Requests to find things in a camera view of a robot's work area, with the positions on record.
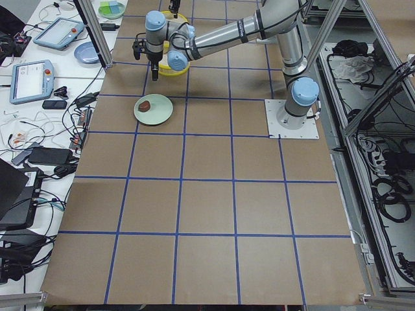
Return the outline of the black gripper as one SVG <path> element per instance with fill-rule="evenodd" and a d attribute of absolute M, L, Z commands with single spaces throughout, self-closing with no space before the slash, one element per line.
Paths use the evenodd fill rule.
<path fill-rule="evenodd" d="M 153 45 L 146 38 L 136 38 L 132 45 L 133 55 L 140 60 L 142 54 L 146 54 L 151 65 L 152 81 L 159 78 L 159 62 L 163 58 L 163 45 Z"/>
<path fill-rule="evenodd" d="M 174 18 L 178 17 L 180 9 L 180 0 L 170 0 L 169 11 Z"/>

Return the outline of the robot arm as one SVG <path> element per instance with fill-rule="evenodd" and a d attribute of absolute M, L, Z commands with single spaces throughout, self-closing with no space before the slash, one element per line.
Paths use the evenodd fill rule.
<path fill-rule="evenodd" d="M 145 33 L 138 34 L 132 49 L 134 58 L 146 54 L 152 70 L 152 79 L 158 79 L 159 62 L 163 58 L 163 45 L 169 42 L 167 59 L 174 71 L 182 71 L 187 64 L 254 39 L 277 39 L 283 74 L 289 98 L 293 98 L 294 83 L 307 76 L 311 57 L 305 56 L 298 31 L 298 14 L 304 5 L 299 1 L 265 1 L 251 16 L 197 35 L 188 22 L 169 21 L 165 15 L 152 10 L 145 17 Z"/>

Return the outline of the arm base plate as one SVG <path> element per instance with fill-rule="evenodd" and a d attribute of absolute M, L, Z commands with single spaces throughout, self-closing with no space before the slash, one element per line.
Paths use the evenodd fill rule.
<path fill-rule="evenodd" d="M 285 111 L 286 100 L 265 99 L 268 136 L 271 139 L 319 139 L 313 109 L 293 117 Z"/>

